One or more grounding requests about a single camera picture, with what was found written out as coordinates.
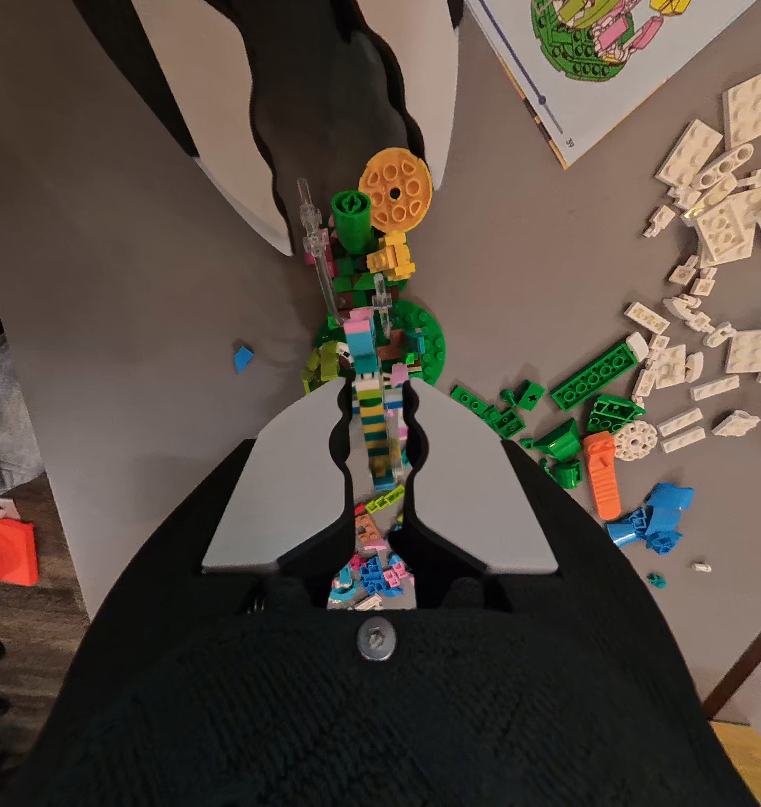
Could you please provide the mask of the pile of white brick pieces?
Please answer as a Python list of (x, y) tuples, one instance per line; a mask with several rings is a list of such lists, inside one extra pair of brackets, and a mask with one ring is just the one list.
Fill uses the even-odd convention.
[(761, 74), (724, 91), (722, 113), (723, 132), (693, 120), (658, 168), (656, 179), (667, 187), (674, 206), (656, 208), (643, 236), (656, 237), (677, 216), (693, 228), (697, 251), (669, 273), (666, 283), (679, 291), (662, 304), (702, 336), (704, 347), (728, 344), (724, 375), (699, 384), (705, 355), (670, 345), (666, 332), (671, 321), (642, 303), (630, 303), (624, 316), (651, 335), (649, 340), (637, 334), (627, 338), (643, 364), (631, 394), (638, 414), (653, 390), (681, 383), (691, 386), (695, 402), (737, 389), (741, 375), (752, 374), (761, 384), (761, 328), (738, 330), (729, 321), (715, 323), (702, 308), (714, 290), (719, 267), (748, 259), (756, 233), (761, 233), (761, 168), (737, 176), (761, 137)]

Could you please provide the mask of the striped fish brick model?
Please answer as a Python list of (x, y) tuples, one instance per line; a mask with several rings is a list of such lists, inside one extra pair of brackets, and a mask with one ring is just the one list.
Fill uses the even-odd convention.
[(375, 312), (352, 310), (343, 323), (346, 343), (355, 369), (355, 396), (375, 490), (391, 491), (404, 477), (403, 442), (407, 426), (403, 415), (405, 364), (395, 364), (385, 375), (377, 352)]

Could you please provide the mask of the yellow brick set box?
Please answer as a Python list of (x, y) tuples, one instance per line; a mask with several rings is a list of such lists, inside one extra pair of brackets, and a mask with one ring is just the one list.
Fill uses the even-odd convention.
[(711, 721), (723, 749), (761, 805), (761, 737), (750, 725)]

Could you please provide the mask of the grey desk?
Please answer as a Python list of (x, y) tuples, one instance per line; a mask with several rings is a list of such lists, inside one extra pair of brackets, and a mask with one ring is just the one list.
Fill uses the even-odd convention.
[[(761, 70), (761, 2), (567, 170), (463, 21), (445, 183), (413, 233), (442, 387), (567, 378), (657, 305), (641, 230), (682, 127)], [(253, 233), (71, 2), (0, 2), (0, 312), (90, 614), (157, 524), (301, 393), (313, 274)], [(238, 374), (234, 353), (254, 359)]]

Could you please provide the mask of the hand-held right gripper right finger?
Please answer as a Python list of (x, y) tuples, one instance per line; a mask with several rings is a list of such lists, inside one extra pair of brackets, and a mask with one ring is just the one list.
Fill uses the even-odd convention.
[(558, 562), (506, 443), (420, 379), (406, 383), (406, 521), (492, 573), (549, 575)]

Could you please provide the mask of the green lego plant model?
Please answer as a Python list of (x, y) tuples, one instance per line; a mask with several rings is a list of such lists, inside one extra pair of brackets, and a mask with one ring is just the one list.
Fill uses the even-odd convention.
[(297, 181), (305, 263), (316, 269), (327, 308), (302, 373), (310, 392), (337, 374), (378, 371), (386, 388), (409, 377), (435, 385), (446, 361), (436, 318), (400, 297), (415, 274), (409, 233), (429, 210), (426, 162), (390, 147), (366, 164), (357, 189), (331, 199), (329, 218)]

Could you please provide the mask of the orange brick separator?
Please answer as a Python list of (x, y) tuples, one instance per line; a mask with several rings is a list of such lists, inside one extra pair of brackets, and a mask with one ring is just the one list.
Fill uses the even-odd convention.
[(615, 520), (622, 513), (615, 471), (614, 436), (602, 431), (583, 440), (583, 453), (593, 500), (599, 517)]

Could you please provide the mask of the red cloth object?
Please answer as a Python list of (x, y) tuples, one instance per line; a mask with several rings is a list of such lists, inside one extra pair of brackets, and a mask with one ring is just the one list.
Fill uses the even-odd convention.
[(34, 525), (12, 499), (0, 498), (0, 583), (32, 587), (40, 579)]

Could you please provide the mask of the pile of blue brick pieces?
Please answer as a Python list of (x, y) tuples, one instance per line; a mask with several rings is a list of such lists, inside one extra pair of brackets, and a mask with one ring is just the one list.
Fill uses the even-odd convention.
[(649, 550), (661, 556), (667, 555), (682, 538), (677, 527), (683, 511), (691, 505), (694, 492), (693, 488), (659, 483), (642, 507), (608, 523), (606, 531), (612, 542), (621, 548), (644, 541)]

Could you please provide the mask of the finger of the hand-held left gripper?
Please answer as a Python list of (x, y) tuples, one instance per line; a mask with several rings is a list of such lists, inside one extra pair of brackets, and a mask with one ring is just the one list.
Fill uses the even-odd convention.
[(439, 189), (455, 117), (462, 3), (358, 1), (357, 7), (384, 60), (408, 149), (426, 162)]
[(251, 125), (252, 74), (237, 26), (204, 1), (133, 1), (192, 136), (195, 161), (244, 221), (292, 255), (272, 171)]

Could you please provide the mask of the pile of green brick pieces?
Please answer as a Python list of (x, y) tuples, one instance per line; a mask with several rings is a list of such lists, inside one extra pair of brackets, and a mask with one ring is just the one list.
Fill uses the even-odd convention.
[[(560, 384), (550, 393), (550, 397), (562, 411), (569, 412), (628, 370), (637, 367), (637, 364), (635, 349), (623, 341)], [(518, 393), (503, 390), (500, 398), (508, 404), (508, 408), (503, 410), (487, 404), (459, 385), (451, 391), (450, 398), (482, 419), (499, 437), (510, 439), (526, 428), (521, 412), (531, 410), (545, 393), (544, 388), (532, 382), (527, 382)], [(581, 461), (577, 459), (581, 451), (581, 437), (574, 418), (566, 420), (542, 438), (521, 439), (521, 446), (543, 454), (542, 469), (561, 488), (572, 490), (578, 487), (583, 478)]]

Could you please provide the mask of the instruction booklet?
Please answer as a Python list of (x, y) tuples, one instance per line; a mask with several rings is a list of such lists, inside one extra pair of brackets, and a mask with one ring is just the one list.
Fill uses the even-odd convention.
[(568, 168), (752, 1), (470, 1)]

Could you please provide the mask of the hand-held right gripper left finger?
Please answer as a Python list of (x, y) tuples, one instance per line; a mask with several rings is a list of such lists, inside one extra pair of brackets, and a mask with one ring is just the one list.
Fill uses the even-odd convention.
[(350, 471), (351, 385), (326, 382), (258, 434), (202, 562), (206, 572), (274, 570), (323, 541), (324, 569), (346, 559), (354, 539), (337, 531), (354, 502)]

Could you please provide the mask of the white round gear brick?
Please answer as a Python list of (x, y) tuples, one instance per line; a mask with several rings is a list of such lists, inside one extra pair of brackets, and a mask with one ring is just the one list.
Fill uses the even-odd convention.
[(644, 420), (629, 422), (614, 434), (615, 458), (625, 462), (645, 459), (657, 442), (654, 425)]

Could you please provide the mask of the scattered colourful brick pieces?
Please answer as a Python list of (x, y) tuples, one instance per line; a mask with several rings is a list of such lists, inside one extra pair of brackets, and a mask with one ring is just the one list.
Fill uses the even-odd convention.
[(337, 600), (352, 609), (401, 608), (410, 592), (419, 609), (446, 607), (453, 583), (471, 580), (481, 584), (484, 608), (496, 612), (535, 613), (539, 619), (583, 620), (591, 624), (625, 622), (638, 631), (639, 622), (664, 616), (637, 574), (604, 531), (577, 502), (564, 494), (527, 457), (513, 465), (540, 526), (558, 562), (549, 575), (503, 574), (483, 571), (475, 562), (451, 550), (406, 521), (388, 534), (387, 558), (379, 553), (356, 555), (333, 583), (347, 572), (354, 576), (346, 587), (331, 589), (329, 609)]

